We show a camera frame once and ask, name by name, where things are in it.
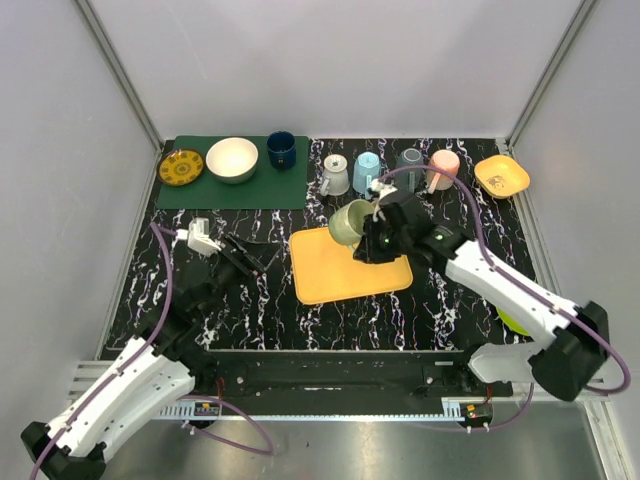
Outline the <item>light green mug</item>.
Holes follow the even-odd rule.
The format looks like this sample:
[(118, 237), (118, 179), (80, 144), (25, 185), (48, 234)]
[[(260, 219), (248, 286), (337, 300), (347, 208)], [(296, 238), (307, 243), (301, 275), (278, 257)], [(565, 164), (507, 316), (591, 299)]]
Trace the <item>light green mug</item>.
[(328, 231), (339, 245), (354, 252), (364, 235), (365, 217), (374, 213), (373, 203), (357, 199), (337, 210), (329, 219)]

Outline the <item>pink mug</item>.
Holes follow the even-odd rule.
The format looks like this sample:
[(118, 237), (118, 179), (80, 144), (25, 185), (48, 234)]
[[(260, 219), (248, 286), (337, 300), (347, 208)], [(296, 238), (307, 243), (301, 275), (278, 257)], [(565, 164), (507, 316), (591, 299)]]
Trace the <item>pink mug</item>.
[(441, 149), (431, 156), (428, 165), (435, 168), (425, 173), (427, 192), (433, 194), (436, 191), (447, 190), (453, 185), (453, 178), (460, 167), (460, 159), (455, 152)]

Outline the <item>white grey mug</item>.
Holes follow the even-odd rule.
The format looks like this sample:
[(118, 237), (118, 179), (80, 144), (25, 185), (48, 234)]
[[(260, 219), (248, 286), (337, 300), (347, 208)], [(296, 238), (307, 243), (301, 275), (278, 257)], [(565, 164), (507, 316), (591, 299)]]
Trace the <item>white grey mug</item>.
[(350, 186), (347, 159), (340, 154), (331, 154), (324, 159), (323, 166), (320, 195), (337, 197), (345, 194)]

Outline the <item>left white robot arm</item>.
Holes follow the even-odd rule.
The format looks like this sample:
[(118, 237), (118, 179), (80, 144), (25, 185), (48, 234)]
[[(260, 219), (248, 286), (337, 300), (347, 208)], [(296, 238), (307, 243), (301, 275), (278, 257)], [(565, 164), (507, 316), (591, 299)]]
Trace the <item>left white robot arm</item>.
[(61, 414), (23, 430), (32, 478), (98, 479), (124, 443), (162, 409), (193, 401), (194, 418), (204, 422), (223, 406), (220, 362), (196, 339), (208, 316), (223, 311), (228, 291), (264, 274), (280, 248), (233, 234), (219, 240), (203, 236), (188, 245), (202, 249), (203, 259), (167, 272), (162, 307), (141, 321), (117, 359)]

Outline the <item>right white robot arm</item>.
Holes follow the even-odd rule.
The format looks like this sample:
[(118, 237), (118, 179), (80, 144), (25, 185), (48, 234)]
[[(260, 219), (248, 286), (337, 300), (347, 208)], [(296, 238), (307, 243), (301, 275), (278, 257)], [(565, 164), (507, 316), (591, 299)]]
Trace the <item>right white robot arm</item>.
[(474, 291), (514, 319), (530, 342), (471, 348), (454, 384), (476, 396), (495, 382), (535, 382), (573, 401), (609, 357), (608, 314), (590, 301), (578, 306), (544, 289), (488, 251), (479, 239), (431, 221), (418, 198), (375, 182), (375, 210), (364, 218), (354, 258), (368, 264), (400, 256)]

